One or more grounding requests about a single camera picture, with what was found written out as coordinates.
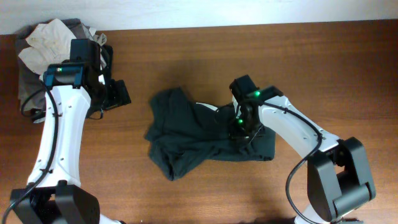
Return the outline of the dark green t-shirt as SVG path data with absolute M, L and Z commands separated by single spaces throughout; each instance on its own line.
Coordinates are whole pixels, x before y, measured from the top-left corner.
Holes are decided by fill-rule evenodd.
M 233 105 L 211 108 L 191 101 L 181 88 L 158 92 L 150 100 L 154 122 L 145 139 L 149 157 L 169 180 L 181 179 L 205 160 L 271 161 L 275 132 L 246 134 L 234 122 Z

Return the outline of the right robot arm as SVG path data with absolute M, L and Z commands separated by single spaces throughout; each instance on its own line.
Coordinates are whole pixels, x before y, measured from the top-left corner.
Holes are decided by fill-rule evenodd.
M 363 144 L 325 131 L 308 119 L 275 87 L 230 85 L 240 124 L 261 125 L 282 137 L 302 158 L 290 171 L 285 193 L 296 212 L 295 223 L 357 223 L 345 215 L 376 196 L 376 189 Z M 300 212 L 290 184 L 295 173 L 307 165 L 309 206 Z

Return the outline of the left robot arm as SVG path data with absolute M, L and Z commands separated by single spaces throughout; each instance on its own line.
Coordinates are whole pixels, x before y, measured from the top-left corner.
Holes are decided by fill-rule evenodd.
M 22 223 L 115 223 L 98 199 L 81 188 L 80 149 L 85 120 L 93 113 L 130 103 L 122 80 L 93 62 L 50 65 L 42 80 L 44 129 L 34 168 L 23 189 L 11 192 L 2 216 Z

